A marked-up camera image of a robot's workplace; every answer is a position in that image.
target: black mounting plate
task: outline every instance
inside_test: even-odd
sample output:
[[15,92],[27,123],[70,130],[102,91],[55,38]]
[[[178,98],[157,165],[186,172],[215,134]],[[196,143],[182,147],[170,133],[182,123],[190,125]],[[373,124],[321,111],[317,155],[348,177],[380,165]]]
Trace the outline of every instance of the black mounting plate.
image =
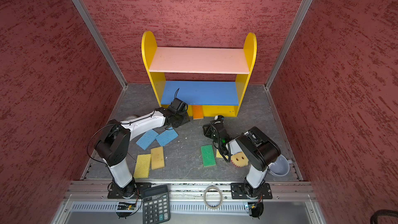
[[[243,192],[244,183],[231,183],[231,194],[232,199],[248,199],[247,195]],[[269,183],[264,183],[261,188],[261,193],[263,194],[263,199],[272,199],[272,192]]]
[[[152,183],[138,183],[138,182],[135,182],[135,185],[136,185],[137,188],[138,188],[138,192],[139,192],[140,197],[142,197],[141,192],[142,192],[144,189],[150,188],[150,187],[152,186]],[[108,192],[108,199],[124,199],[124,200],[128,200],[128,199],[126,199],[126,198],[121,197],[121,196],[117,193],[117,190],[114,190],[114,187],[116,187],[116,186],[112,183],[112,184],[111,184],[111,187],[110,187],[110,189],[109,189],[109,192]]]

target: wallpaper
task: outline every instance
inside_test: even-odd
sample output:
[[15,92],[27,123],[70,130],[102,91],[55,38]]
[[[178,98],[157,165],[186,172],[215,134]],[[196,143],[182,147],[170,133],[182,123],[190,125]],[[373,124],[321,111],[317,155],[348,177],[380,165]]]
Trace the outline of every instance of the wallpaper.
[[46,224],[121,85],[71,0],[0,0],[0,15],[0,222]]
[[[243,48],[253,32],[258,50],[250,83],[265,83],[302,0],[83,1],[129,83],[149,83],[141,54],[147,30],[158,46],[169,47]],[[167,79],[234,81],[235,76],[169,74]]]
[[313,0],[271,85],[327,223],[398,211],[397,37],[398,0]]

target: orange block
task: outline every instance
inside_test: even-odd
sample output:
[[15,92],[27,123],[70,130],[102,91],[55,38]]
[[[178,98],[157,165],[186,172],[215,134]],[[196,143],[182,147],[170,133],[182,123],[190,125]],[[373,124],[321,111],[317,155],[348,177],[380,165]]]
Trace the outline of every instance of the orange block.
[[203,118],[203,107],[192,105],[192,113],[193,113],[193,119],[202,119]]

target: pink shelf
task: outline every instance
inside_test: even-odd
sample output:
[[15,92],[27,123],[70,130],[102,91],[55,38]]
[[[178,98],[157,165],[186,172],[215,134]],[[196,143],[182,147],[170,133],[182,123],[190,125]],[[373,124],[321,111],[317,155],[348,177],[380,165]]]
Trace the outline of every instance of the pink shelf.
[[150,72],[249,74],[243,49],[158,47]]

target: blue shelf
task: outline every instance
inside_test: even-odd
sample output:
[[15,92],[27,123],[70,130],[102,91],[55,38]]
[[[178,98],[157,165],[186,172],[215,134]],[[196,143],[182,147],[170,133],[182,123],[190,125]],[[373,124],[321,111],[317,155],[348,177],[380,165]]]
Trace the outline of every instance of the blue shelf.
[[174,94],[189,105],[238,106],[235,82],[186,82],[167,81],[162,96],[162,105],[170,105]]

